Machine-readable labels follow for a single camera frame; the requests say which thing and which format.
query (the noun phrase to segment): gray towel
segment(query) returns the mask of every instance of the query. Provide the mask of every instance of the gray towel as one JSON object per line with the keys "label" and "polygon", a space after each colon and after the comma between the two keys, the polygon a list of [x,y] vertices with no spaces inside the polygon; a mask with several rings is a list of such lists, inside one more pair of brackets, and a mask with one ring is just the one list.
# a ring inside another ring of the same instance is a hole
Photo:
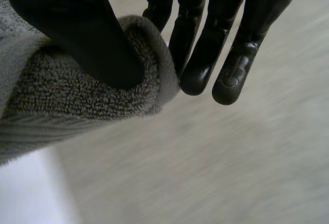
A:
{"label": "gray towel", "polygon": [[157,114],[174,98],[178,80],[155,26],[139,16],[119,23],[145,67],[143,82],[129,91],[87,75],[0,0],[0,164],[110,122]]}

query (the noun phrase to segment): floor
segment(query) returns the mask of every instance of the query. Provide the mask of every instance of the floor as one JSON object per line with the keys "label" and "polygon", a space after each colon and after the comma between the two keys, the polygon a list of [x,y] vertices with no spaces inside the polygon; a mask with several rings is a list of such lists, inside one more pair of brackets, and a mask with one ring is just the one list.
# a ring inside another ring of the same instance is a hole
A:
{"label": "floor", "polygon": [[[117,16],[147,6],[110,2]],[[84,223],[329,222],[329,0],[294,0],[221,106],[211,88],[241,12],[202,95],[56,146]]]}

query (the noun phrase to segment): robotic hand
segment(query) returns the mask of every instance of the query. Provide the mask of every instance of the robotic hand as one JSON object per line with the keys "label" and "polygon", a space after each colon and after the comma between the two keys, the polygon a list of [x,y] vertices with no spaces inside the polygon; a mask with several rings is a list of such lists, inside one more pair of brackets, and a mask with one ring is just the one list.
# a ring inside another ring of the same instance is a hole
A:
{"label": "robotic hand", "polygon": [[[171,14],[173,0],[147,1],[149,6],[143,16],[149,18],[160,31],[163,30]],[[267,31],[291,1],[246,0],[239,30],[212,89],[216,102],[229,105],[238,99]],[[178,18],[169,49],[180,86],[186,94],[196,96],[206,88],[242,2],[209,0],[205,26],[188,60],[205,0],[178,0]]]}
{"label": "robotic hand", "polygon": [[[143,64],[108,0],[9,1],[23,19],[55,40],[91,76],[122,89],[130,89],[142,81]],[[143,15],[163,30],[173,0],[147,1],[149,6]],[[243,0],[209,1],[206,24],[189,61],[205,0],[178,2],[179,14],[169,48],[182,90],[199,95],[209,81]],[[215,101],[229,105],[237,100],[268,29],[290,2],[246,0],[240,28],[213,87]]]}

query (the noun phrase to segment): towel fold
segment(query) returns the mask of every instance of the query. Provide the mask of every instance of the towel fold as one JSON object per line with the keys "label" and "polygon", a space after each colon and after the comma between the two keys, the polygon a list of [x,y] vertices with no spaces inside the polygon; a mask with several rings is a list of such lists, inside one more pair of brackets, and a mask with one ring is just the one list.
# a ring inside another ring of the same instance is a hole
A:
{"label": "towel fold", "polygon": [[119,23],[145,68],[129,91],[87,75],[0,0],[0,164],[109,122],[157,114],[175,97],[178,79],[156,27],[134,15]]}

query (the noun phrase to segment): white surface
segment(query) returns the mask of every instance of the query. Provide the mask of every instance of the white surface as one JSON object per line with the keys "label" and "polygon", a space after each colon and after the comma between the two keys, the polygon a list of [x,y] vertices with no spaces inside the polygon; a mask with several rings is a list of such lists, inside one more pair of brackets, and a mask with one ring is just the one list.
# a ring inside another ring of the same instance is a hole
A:
{"label": "white surface", "polygon": [[0,223],[79,223],[51,150],[0,167]]}

